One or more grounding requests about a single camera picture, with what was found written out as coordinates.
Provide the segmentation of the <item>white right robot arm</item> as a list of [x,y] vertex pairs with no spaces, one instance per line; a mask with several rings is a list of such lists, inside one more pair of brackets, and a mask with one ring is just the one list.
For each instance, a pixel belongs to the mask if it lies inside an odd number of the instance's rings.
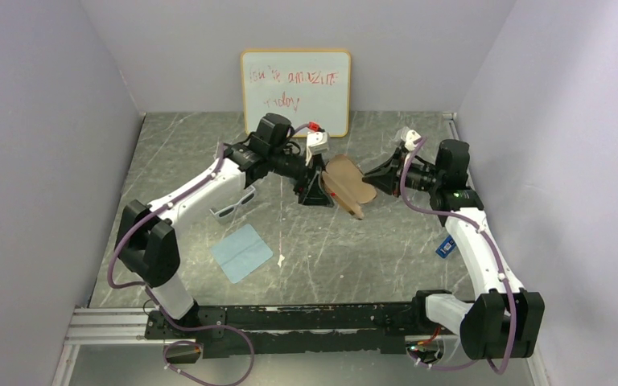
[[446,290],[420,291],[410,312],[411,326],[423,334],[438,325],[446,328],[459,337],[469,359],[486,359],[502,372],[510,359],[534,353],[544,300],[524,287],[491,233],[484,204],[468,183],[469,145],[443,140],[435,161],[428,162],[418,157],[424,144],[415,131],[405,131],[393,155],[363,180],[402,198],[413,211],[438,217],[459,250],[475,298],[464,302]]

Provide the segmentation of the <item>plaid glasses case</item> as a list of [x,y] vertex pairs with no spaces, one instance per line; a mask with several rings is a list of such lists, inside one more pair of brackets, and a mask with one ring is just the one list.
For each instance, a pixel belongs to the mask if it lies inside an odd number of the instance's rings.
[[364,174],[345,154],[337,154],[322,172],[323,184],[329,195],[356,220],[363,220],[363,206],[377,197],[376,188],[362,181]]

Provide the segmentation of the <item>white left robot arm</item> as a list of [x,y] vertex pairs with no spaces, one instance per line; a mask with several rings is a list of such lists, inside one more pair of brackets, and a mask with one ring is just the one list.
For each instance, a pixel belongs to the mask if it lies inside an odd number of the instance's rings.
[[294,127],[279,114],[267,113],[245,139],[218,146],[214,162],[175,191],[149,203],[129,202],[123,209],[107,281],[114,289],[113,269],[120,261],[139,276],[138,285],[167,316],[166,327],[186,338],[202,325],[200,306],[185,288],[178,271],[179,237],[216,205],[228,199],[234,211],[243,194],[269,173],[289,179],[304,206],[332,207],[322,181],[323,154],[329,135],[314,122]]

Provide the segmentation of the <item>light blue cloth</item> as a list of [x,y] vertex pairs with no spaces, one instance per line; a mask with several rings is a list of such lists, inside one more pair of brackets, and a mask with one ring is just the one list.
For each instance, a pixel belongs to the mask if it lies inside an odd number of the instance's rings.
[[274,254],[252,225],[246,224],[210,248],[216,263],[237,284]]

